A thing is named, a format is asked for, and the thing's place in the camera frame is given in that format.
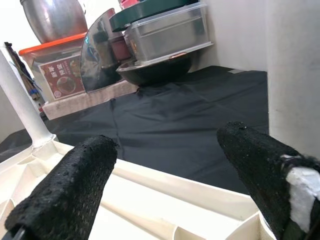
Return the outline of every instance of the white wall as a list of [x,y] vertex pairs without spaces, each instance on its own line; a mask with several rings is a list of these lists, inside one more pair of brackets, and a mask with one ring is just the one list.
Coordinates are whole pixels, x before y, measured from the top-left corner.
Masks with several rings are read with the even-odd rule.
[[201,51],[198,68],[210,65],[267,70],[267,0],[201,0],[214,46]]
[[[82,0],[86,5],[86,19],[88,26],[109,8],[120,10],[118,0]],[[26,19],[19,0],[10,0],[0,7],[0,46],[3,42],[13,44],[17,52],[21,49],[39,45]],[[11,133],[23,129],[23,125],[11,106],[7,96],[0,88],[0,143]]]

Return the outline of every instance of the kitchen utensil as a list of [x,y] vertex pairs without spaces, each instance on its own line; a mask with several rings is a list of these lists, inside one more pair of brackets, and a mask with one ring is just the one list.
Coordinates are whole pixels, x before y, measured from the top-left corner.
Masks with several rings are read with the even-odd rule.
[[84,10],[78,0],[20,0],[20,3],[42,44],[88,30]]
[[130,61],[121,65],[117,72],[129,83],[147,86],[160,82],[170,82],[185,75],[191,68],[188,54],[151,65],[135,65]]

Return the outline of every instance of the dark green lid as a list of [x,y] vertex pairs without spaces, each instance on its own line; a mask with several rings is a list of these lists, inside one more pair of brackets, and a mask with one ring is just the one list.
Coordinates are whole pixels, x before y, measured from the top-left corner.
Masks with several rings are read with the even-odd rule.
[[120,32],[140,19],[145,19],[185,5],[197,3],[199,0],[145,0],[128,7],[110,18],[113,32]]

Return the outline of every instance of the clear plastic container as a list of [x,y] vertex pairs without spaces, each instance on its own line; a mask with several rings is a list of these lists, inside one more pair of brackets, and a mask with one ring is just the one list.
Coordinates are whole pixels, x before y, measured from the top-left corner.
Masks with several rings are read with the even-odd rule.
[[80,72],[85,36],[82,33],[19,51],[45,101],[53,102],[85,91]]
[[125,31],[125,39],[137,64],[158,63],[212,45],[206,7],[197,2],[132,23]]

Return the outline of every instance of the white foam piece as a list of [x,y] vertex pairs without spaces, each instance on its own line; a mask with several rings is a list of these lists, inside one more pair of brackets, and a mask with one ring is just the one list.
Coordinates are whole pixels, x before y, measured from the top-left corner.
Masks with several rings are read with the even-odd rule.
[[308,233],[311,211],[315,200],[320,197],[320,174],[312,168],[294,167],[286,181],[290,183],[290,218]]

